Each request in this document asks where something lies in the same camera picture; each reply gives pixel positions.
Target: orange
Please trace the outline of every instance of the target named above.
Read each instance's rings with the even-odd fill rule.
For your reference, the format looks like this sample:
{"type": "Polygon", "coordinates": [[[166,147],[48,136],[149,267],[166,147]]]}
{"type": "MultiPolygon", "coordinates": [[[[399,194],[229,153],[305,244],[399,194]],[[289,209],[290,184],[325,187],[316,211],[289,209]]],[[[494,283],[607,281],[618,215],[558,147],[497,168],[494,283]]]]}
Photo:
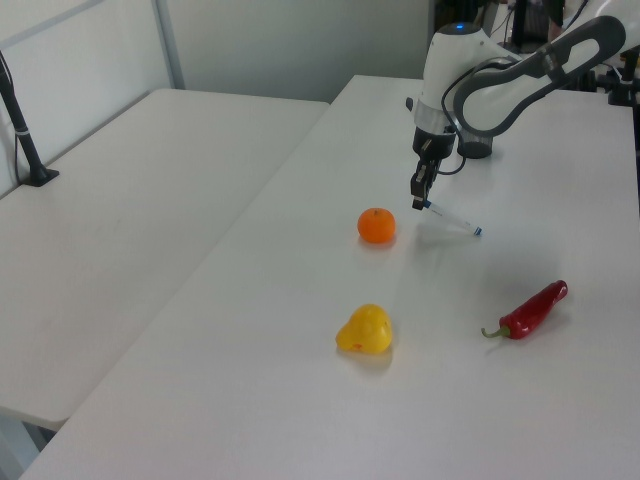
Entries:
{"type": "Polygon", "coordinates": [[[369,243],[385,243],[396,233],[396,219],[389,210],[370,208],[358,219],[358,233],[369,243]]]}

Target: pen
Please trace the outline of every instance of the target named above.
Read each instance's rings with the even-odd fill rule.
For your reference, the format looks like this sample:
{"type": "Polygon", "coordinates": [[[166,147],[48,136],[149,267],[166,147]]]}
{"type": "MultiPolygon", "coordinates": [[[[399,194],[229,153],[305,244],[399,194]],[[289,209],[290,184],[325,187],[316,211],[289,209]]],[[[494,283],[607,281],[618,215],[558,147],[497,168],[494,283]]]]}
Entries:
{"type": "Polygon", "coordinates": [[[476,237],[479,237],[480,234],[482,233],[482,229],[480,227],[476,225],[471,225],[466,220],[462,220],[457,215],[454,215],[453,213],[445,210],[444,208],[442,208],[439,205],[436,205],[433,202],[430,202],[429,200],[424,201],[424,206],[429,210],[431,210],[436,215],[441,216],[445,220],[448,220],[449,222],[453,223],[454,225],[458,225],[459,227],[462,227],[465,230],[473,233],[476,237]]]}

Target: white wall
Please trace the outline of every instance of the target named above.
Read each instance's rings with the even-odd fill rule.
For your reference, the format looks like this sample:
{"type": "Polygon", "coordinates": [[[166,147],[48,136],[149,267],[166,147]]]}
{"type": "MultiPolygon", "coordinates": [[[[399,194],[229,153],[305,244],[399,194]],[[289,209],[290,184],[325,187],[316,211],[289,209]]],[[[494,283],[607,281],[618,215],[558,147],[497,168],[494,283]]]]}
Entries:
{"type": "Polygon", "coordinates": [[[354,74],[421,77],[430,3],[158,0],[158,7],[176,86],[330,102],[354,74]]]}
{"type": "MultiPolygon", "coordinates": [[[[44,163],[140,96],[170,86],[153,0],[88,4],[39,33],[0,42],[44,163]]],[[[13,128],[0,102],[0,196],[13,185],[13,128]]]]}

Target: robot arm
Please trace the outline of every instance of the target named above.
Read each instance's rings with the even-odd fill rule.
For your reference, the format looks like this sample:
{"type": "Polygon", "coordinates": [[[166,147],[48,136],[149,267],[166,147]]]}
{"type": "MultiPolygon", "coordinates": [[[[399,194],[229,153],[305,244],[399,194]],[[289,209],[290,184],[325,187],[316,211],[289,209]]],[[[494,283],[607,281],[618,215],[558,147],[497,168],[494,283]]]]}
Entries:
{"type": "Polygon", "coordinates": [[[591,0],[578,20],[526,60],[471,75],[453,100],[462,127],[484,137],[504,133],[531,103],[640,43],[635,0],[591,0]]]}
{"type": "Polygon", "coordinates": [[[526,60],[472,25],[441,29],[433,37],[414,109],[413,149],[420,155],[411,180],[414,208],[422,209],[427,200],[456,130],[478,137],[504,133],[531,103],[639,43],[637,0],[590,0],[567,32],[526,60]]]}

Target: chili pepper stem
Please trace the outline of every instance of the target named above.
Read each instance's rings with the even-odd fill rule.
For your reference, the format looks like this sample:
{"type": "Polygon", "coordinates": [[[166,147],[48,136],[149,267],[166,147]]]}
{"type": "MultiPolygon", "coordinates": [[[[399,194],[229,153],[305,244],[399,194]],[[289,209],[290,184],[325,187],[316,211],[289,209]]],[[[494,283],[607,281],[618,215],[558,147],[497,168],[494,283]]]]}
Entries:
{"type": "Polygon", "coordinates": [[[501,327],[497,332],[487,333],[483,328],[482,334],[487,338],[508,337],[511,334],[511,330],[509,330],[509,327],[501,327]]]}

